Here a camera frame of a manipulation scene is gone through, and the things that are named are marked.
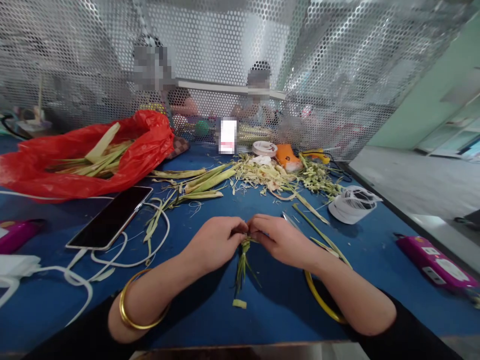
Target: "person's left hand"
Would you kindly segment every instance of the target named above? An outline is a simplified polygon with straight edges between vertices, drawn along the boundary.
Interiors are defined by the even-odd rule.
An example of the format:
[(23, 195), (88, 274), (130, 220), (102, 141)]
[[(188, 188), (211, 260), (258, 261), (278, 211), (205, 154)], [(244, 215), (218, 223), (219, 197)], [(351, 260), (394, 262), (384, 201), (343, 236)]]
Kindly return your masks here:
[(181, 255), (198, 265), (203, 275), (208, 274), (232, 258), (248, 230), (245, 221), (239, 217), (212, 217), (198, 230)]

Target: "blue tabletop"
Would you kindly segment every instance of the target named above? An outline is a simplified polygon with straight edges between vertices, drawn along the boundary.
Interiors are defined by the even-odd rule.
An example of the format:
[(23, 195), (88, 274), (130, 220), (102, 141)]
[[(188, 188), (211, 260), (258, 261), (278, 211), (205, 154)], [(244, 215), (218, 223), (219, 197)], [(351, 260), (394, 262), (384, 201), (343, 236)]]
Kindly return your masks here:
[[(14, 149), (14, 141), (5, 137), (0, 139), (0, 151)], [(215, 149), (193, 146), (190, 151), (159, 166), (159, 169), (195, 170), (231, 159), (226, 155), (213, 158), (207, 154), (215, 156)], [(165, 198), (167, 195), (166, 192), (160, 192), (161, 184), (149, 178), (139, 184), (153, 187), (155, 197)], [(248, 220), (256, 213), (280, 216), (282, 211), (286, 211), (300, 221), (298, 226), (306, 236), (318, 238), (292, 208), (296, 201), (276, 203), (272, 195), (260, 195), (260, 189), (248, 189), (245, 194), (240, 192), (235, 196), (229, 187), (222, 192), (222, 198), (203, 201), (203, 206), (195, 215), (195, 209), (187, 203), (167, 212), (170, 233), (152, 266), (180, 253), (201, 225), (214, 216), (240, 216)], [(325, 200), (308, 191), (303, 191), (302, 195), (315, 208)], [(107, 202), (104, 199), (84, 199), (62, 204), (39, 204), (28, 198), (0, 195), (0, 221), (46, 219), (44, 230), (17, 253), (40, 257), (44, 267), (66, 267), (76, 251), (65, 249), (65, 244)], [(353, 268), (372, 284), (399, 299), (435, 334), (480, 334), (480, 312), (467, 300), (432, 286), (396, 246), (393, 232), (410, 236), (417, 234), (385, 205), (380, 204), (355, 225), (337, 221), (326, 206), (319, 212), (330, 221), (331, 226), (323, 224), (309, 212), (306, 214), (336, 243)], [(137, 235), (152, 215), (152, 210), (145, 206), (125, 232), (130, 238)], [(165, 222), (160, 220), (152, 237), (153, 248), (163, 238), (165, 229)], [(148, 250), (142, 240), (143, 237), (139, 236), (130, 241), (117, 262), (133, 263), (143, 259)], [(103, 258), (111, 259), (116, 251), (105, 254)], [(200, 279), (174, 299), (168, 316), (151, 331), (151, 347), (260, 345), (347, 339), (341, 326), (317, 304), (300, 270), (274, 260), (259, 244), (251, 245), (248, 261), (257, 272), (261, 288), (248, 274), (239, 295), (240, 299), (247, 302), (247, 309), (232, 307), (237, 254), (224, 267)], [(84, 256), (73, 271), (88, 279), (101, 267), (92, 262), (89, 256)], [(117, 268), (106, 280), (92, 283), (93, 299), (88, 309), (121, 289), (131, 276), (143, 268), (143, 265)], [(61, 330), (83, 306), (86, 298), (85, 288), (68, 284), (60, 272), (45, 271), (22, 279), (15, 295), (0, 309), (0, 353), (31, 350)]]

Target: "purple case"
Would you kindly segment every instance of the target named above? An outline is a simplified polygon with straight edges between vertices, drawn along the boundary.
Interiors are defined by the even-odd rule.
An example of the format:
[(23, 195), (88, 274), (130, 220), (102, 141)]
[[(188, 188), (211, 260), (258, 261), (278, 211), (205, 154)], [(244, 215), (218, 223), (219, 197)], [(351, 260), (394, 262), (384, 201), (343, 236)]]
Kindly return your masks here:
[(424, 237), (397, 234), (396, 244), (436, 286), (455, 291), (475, 288), (478, 282)]
[(0, 254), (8, 255), (16, 251), (28, 240), (34, 237), (42, 228), (45, 220), (34, 219), (27, 221), (12, 221), (13, 224), (3, 227), (8, 231), (0, 237)]

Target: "metal mesh partition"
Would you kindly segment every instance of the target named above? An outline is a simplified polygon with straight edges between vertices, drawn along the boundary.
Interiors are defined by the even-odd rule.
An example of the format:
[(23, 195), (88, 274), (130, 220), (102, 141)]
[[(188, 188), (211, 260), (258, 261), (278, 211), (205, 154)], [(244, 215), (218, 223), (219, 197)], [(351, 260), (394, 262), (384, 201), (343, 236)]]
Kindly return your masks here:
[[(335, 148), (351, 160), (472, 15), (468, 4), (436, 0), (6, 0), (0, 102), (31, 107), (42, 82), (49, 120), (69, 130), (189, 98), (200, 120), (173, 111), (173, 124), (202, 142), (215, 141), (217, 117), (251, 107), (243, 143)], [(266, 64), (270, 89), (286, 100), (138, 91), (134, 47), (148, 45), (167, 47), (175, 76), (199, 84), (245, 87)]]

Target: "red plastic bag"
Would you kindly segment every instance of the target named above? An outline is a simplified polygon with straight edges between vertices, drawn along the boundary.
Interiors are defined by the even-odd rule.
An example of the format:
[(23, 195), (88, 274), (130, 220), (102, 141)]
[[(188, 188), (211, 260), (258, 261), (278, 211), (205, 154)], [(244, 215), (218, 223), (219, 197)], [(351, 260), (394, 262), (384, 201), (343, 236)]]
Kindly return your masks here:
[[(136, 139), (110, 179), (45, 171), (56, 159), (84, 157), (115, 123), (120, 129), (112, 143)], [(84, 199), (130, 188), (173, 150), (174, 134), (168, 118), (139, 110), (131, 118), (97, 124), (64, 135), (40, 137), (18, 144), (18, 152), (0, 156), (0, 185), (15, 192), (45, 198)]]

